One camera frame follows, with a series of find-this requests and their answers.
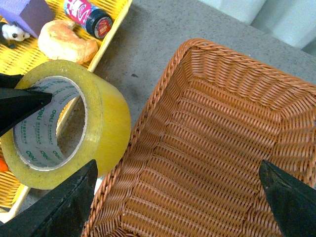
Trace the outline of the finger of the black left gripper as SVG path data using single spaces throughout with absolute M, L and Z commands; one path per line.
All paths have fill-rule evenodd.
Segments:
M 52 94 L 38 91 L 37 86 L 17 89 L 23 75 L 0 75 L 0 134 L 51 102 Z

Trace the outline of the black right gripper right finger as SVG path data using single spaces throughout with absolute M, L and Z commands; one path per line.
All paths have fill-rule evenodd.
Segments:
M 259 177 L 266 200 L 284 237 L 316 235 L 316 190 L 267 160 Z

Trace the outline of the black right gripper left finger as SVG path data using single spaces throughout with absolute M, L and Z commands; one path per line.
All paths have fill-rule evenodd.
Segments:
M 31 207 L 0 227 L 2 237 L 79 237 L 90 214 L 97 164 L 89 161 Z

